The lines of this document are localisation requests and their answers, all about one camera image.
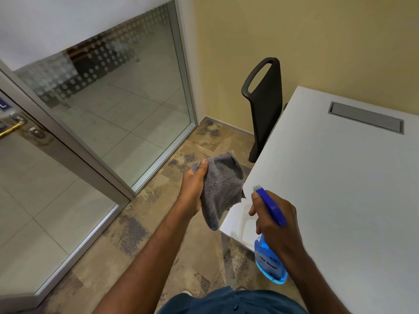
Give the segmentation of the person's left hand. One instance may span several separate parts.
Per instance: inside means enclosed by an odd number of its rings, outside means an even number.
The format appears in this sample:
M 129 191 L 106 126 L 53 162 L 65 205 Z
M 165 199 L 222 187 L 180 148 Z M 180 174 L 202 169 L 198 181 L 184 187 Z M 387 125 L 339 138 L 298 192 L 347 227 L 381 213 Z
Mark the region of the person's left hand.
M 201 209 L 201 194 L 203 191 L 203 183 L 195 183 L 193 180 L 193 169 L 189 169 L 183 174 L 179 195 L 176 205 L 181 211 L 192 218 Z

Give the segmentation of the grey microfibre cloth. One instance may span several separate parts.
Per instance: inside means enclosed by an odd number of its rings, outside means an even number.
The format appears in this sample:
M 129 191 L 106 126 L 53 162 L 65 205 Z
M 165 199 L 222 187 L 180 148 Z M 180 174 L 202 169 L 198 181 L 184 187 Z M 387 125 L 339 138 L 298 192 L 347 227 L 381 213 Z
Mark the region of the grey microfibre cloth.
M 216 231 L 225 211 L 245 198 L 244 169 L 233 151 L 207 159 L 208 169 L 204 176 L 201 211 L 207 226 Z

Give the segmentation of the blue spray bottle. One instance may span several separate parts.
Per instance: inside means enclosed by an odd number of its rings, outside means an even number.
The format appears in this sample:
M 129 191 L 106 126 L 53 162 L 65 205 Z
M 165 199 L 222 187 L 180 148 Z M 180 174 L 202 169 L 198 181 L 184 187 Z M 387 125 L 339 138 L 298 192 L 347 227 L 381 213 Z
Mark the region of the blue spray bottle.
M 260 185 L 254 186 L 257 193 L 264 202 L 264 205 L 273 221 L 279 227 L 287 226 L 287 221 L 276 202 Z M 261 234 L 254 242 L 255 262 L 258 269 L 275 284 L 282 285 L 286 282 L 288 273 L 278 256 L 271 250 Z

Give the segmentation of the person's right forearm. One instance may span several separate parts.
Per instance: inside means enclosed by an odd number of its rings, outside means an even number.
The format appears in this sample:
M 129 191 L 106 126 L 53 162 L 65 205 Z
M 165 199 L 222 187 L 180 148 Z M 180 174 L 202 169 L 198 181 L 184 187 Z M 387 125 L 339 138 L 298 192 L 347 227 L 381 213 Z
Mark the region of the person's right forearm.
M 286 250 L 281 253 L 280 259 L 299 290 L 309 314 L 352 314 L 304 249 Z

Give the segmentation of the person's left forearm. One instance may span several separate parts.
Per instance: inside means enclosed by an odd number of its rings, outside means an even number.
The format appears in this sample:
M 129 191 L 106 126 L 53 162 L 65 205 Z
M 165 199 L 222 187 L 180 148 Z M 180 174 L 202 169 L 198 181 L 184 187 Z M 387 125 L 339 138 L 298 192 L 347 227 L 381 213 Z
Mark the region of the person's left forearm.
M 149 241 L 92 314 L 154 314 L 199 196 L 180 195 Z

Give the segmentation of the black office chair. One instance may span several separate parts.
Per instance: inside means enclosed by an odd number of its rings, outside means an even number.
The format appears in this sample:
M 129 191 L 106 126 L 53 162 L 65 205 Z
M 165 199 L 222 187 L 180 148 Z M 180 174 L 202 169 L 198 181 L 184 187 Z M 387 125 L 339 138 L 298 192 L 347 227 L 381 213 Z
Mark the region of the black office chair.
M 251 82 L 267 64 L 270 64 L 270 68 L 255 89 L 249 92 Z M 263 59 L 248 75 L 241 92 L 251 107 L 255 142 L 249 153 L 249 162 L 256 163 L 282 113 L 282 77 L 279 59 L 276 57 Z

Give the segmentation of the glass partition panel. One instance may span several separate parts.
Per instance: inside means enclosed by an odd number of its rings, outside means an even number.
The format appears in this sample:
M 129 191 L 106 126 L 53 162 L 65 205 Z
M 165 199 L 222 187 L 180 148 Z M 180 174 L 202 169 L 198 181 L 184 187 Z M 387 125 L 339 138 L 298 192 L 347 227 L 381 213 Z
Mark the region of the glass partition panel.
M 177 0 L 10 0 L 18 78 L 133 191 L 196 126 Z

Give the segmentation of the white table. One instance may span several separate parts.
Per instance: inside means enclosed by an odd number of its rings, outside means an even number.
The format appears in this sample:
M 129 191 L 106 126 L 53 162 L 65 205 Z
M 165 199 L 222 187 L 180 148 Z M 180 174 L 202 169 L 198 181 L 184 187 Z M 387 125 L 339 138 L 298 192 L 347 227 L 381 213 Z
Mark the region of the white table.
M 328 113 L 404 120 L 404 135 Z M 290 201 L 304 246 L 355 314 L 419 314 L 419 116 L 298 86 L 220 231 L 254 251 L 254 185 Z

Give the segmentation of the person's blue shirt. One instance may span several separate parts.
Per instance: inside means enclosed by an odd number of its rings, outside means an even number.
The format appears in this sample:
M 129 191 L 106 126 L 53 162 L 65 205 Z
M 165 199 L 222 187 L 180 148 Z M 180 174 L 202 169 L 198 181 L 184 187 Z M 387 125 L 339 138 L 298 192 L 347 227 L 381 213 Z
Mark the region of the person's blue shirt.
M 203 298 L 180 293 L 158 314 L 308 314 L 293 299 L 272 290 L 233 290 L 230 286 Z

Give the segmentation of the glass door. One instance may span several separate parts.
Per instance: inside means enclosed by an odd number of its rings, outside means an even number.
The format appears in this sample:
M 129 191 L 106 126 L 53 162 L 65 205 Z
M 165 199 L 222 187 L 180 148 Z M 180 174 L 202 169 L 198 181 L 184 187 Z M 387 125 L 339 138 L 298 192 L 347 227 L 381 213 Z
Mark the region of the glass door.
M 135 192 L 0 59 L 0 314 L 35 310 Z M 38 139 L 29 129 L 46 133 Z

